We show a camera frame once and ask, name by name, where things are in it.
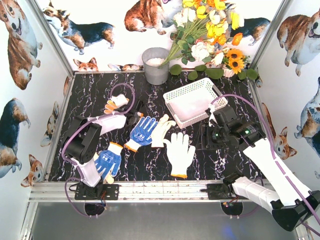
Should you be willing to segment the yellow coated work glove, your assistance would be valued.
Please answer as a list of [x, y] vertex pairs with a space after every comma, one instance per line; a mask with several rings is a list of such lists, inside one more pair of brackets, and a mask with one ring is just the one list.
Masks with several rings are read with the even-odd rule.
[[117, 96], [111, 96], [111, 98], [106, 102], [104, 105], [104, 114], [110, 114], [115, 109], [118, 109], [124, 105], [127, 105], [129, 102], [129, 99], [125, 97], [124, 94], [119, 94]]

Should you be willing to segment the cream knit glove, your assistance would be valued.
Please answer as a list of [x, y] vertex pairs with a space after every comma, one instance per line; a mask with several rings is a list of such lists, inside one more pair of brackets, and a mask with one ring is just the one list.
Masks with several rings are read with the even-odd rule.
[[151, 147], [152, 148], [163, 148], [164, 147], [164, 139], [166, 133], [171, 127], [174, 127], [176, 122], [174, 120], [170, 120], [168, 114], [165, 114], [163, 117], [159, 119], [159, 122], [155, 129], [151, 133]]

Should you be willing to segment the white glove orange cuff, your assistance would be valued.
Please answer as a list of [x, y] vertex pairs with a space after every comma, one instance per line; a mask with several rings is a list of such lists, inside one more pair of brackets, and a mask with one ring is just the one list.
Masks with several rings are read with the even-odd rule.
[[192, 164], [196, 147], [189, 145], [189, 135], [179, 133], [172, 133], [170, 140], [164, 139], [166, 144], [167, 158], [171, 164], [170, 175], [177, 178], [186, 179], [187, 169]]

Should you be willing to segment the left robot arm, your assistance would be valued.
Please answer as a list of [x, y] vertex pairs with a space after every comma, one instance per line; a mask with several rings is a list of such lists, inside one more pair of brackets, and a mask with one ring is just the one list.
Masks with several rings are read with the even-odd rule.
[[137, 123], [143, 106], [144, 102], [137, 99], [130, 106], [118, 107], [107, 114], [96, 117], [78, 115], [73, 119], [61, 142], [61, 157], [77, 168], [81, 182], [95, 187], [101, 181], [94, 163], [100, 136]]

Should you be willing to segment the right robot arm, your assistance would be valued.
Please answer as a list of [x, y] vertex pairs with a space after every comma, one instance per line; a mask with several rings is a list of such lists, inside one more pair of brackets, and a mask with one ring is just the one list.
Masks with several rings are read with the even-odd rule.
[[240, 172], [225, 177], [222, 192], [244, 197], [271, 213], [284, 230], [291, 232], [320, 207], [319, 190], [310, 190], [289, 169], [255, 122], [244, 123], [231, 106], [209, 104], [208, 123], [201, 125], [201, 150], [235, 146], [262, 171], [272, 189], [257, 184]]

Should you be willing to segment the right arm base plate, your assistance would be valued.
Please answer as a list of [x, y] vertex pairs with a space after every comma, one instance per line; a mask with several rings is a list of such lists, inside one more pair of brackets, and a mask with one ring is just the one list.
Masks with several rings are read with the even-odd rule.
[[205, 188], [200, 189], [201, 193], [205, 193], [209, 200], [228, 200], [235, 198], [238, 200], [248, 200], [240, 195], [236, 195], [227, 185], [223, 183], [208, 183]]

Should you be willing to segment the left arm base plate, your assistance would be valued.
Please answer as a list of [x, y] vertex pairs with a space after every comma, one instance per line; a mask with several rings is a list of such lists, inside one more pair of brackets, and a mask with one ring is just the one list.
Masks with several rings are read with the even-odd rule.
[[118, 184], [98, 183], [95, 187], [80, 183], [75, 190], [75, 200], [118, 200]]

